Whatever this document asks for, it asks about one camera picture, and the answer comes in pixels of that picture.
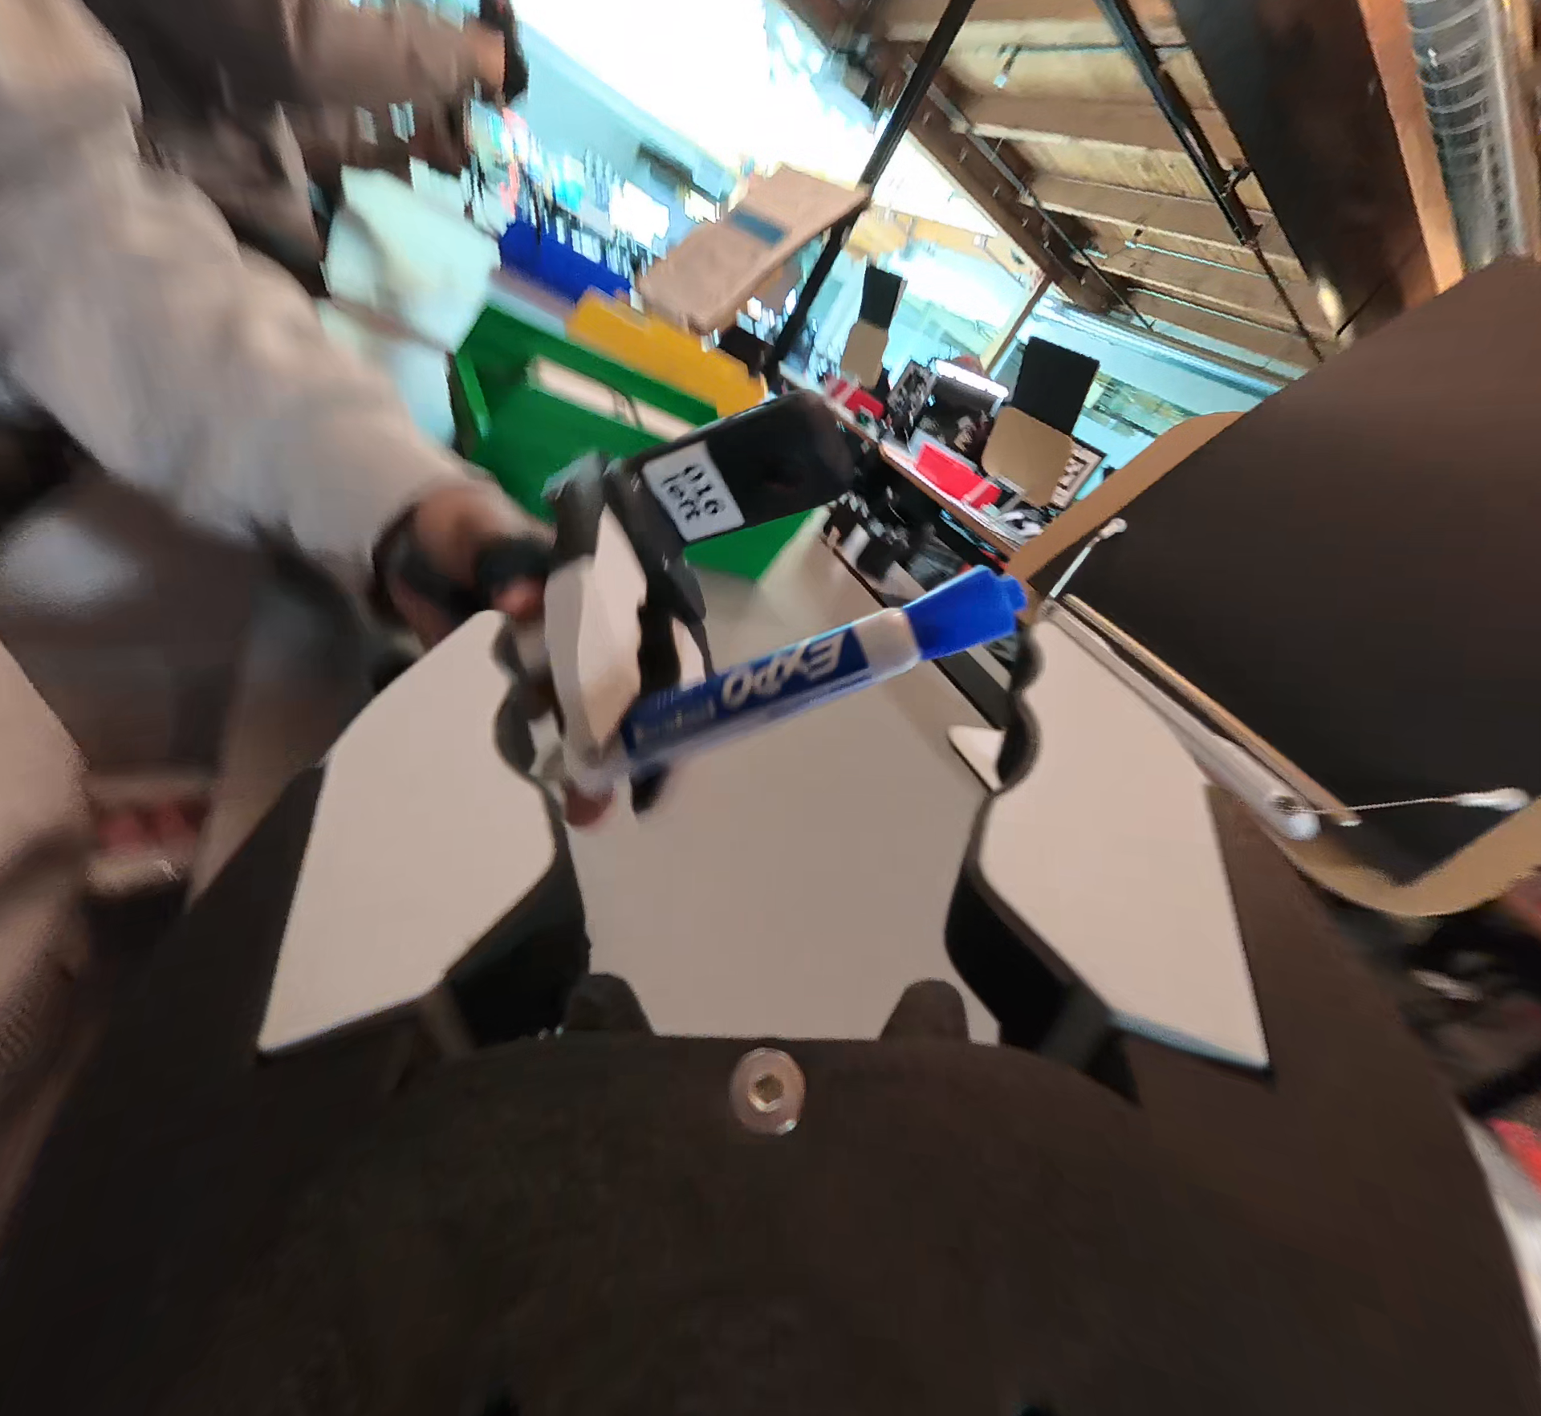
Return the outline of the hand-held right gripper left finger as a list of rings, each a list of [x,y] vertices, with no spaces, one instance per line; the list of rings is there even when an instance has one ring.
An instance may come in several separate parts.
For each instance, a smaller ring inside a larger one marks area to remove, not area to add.
[[[529,777],[506,624],[464,617],[323,757],[263,1058],[395,1015],[448,1052],[564,1023],[590,921],[564,812]]]

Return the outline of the yellow plastic bin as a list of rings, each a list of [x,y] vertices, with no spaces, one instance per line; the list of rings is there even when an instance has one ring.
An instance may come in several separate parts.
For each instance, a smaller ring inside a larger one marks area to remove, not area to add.
[[[679,327],[663,327],[659,315],[631,309],[618,294],[590,288],[566,309],[566,338],[659,381],[675,385],[722,415],[748,409],[764,403],[764,381],[748,378],[736,355],[702,345],[699,333],[683,333]]]

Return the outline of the black steel pillar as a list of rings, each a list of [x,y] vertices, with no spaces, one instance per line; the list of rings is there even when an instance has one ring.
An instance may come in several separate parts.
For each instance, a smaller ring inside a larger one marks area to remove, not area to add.
[[[921,110],[921,103],[929,103],[929,92],[930,92],[930,77],[942,71],[942,63],[947,63],[947,53],[955,53],[955,39],[957,39],[967,10],[972,10],[972,0],[947,0],[947,5],[942,5],[939,23],[930,23],[930,34],[929,34],[929,48],[921,48],[921,57],[912,63],[912,71],[908,71],[908,79],[901,79],[901,92],[896,92],[892,117],[881,120],[881,136],[876,136],[871,156],[859,164],[859,177],[856,177],[856,185],[859,185],[869,192],[876,186],[876,177],[881,177],[885,164],[896,156],[901,136],[912,134],[912,117]],[[856,212],[848,212],[843,222],[833,222],[833,231],[828,231],[828,242],[820,242],[820,252],[814,252],[814,263],[813,263],[813,276],[805,276],[805,283],[799,283],[799,294],[797,294],[797,309],[793,309],[793,319],[780,327],[780,333],[774,333],[774,345],[772,345],[772,355],[764,355],[764,385],[772,385],[772,391],[780,391],[780,363],[786,363],[786,355],[799,345],[799,333],[805,333],[805,327],[813,327],[813,307],[814,307],[820,283],[833,281],[836,252],[848,248],[850,229],[856,229]]]

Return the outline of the green plastic storage bin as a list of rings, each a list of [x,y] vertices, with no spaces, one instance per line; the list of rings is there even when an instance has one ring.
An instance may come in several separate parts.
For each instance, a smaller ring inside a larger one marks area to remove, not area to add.
[[[449,422],[472,465],[489,473],[534,518],[551,518],[541,490],[566,463],[590,454],[640,458],[722,422],[722,409],[551,327],[488,307],[449,355]]]

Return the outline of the blue plastic crate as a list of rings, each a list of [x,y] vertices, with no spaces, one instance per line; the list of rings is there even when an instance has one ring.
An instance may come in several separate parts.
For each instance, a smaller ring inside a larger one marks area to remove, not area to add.
[[[498,257],[506,276],[580,307],[583,294],[630,298],[630,276],[580,252],[551,229],[539,222],[506,222],[498,238]]]

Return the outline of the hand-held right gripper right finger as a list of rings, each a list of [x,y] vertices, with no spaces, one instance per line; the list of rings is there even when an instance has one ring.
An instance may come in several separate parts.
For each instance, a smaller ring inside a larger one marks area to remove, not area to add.
[[[947,742],[983,809],[942,944],[998,1041],[1085,1072],[1113,1033],[1269,1072],[1209,786],[1110,656],[1038,617],[1010,732]]]

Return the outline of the blue whiteboard marker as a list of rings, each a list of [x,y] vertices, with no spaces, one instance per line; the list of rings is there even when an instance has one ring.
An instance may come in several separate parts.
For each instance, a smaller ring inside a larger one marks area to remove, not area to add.
[[[640,696],[598,751],[564,751],[564,784],[607,790],[630,777],[659,777],[699,751],[908,677],[921,661],[1010,637],[1023,611],[1018,581],[962,568],[901,611],[876,611],[722,677]]]

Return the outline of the red plastic bin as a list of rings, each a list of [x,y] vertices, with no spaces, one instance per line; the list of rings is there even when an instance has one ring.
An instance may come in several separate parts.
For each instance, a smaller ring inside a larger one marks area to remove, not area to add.
[[[983,476],[967,458],[957,458],[942,440],[915,440],[912,473],[929,487],[939,487],[947,502],[962,502],[972,511],[987,511],[1004,499],[1004,487],[991,476]]]

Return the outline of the person's left forearm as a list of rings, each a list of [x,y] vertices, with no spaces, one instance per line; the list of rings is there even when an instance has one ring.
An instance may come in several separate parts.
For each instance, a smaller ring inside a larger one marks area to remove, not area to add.
[[[480,483],[223,212],[144,164],[136,79],[81,0],[0,0],[6,396],[186,524],[340,568]]]

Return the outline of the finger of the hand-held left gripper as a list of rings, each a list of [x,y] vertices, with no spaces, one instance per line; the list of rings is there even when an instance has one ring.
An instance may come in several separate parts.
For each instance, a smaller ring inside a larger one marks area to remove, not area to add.
[[[642,594],[651,581],[631,551],[566,558],[541,589],[541,652],[566,790],[618,786],[607,745],[642,688]]]

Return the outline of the person's left hand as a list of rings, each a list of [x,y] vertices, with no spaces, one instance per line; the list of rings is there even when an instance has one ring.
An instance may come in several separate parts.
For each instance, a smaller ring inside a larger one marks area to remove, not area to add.
[[[480,589],[480,558],[519,550],[519,568]],[[374,542],[374,589],[392,613],[437,652],[472,613],[506,613],[541,624],[545,613],[551,527],[506,502],[489,483],[456,483],[428,490]]]

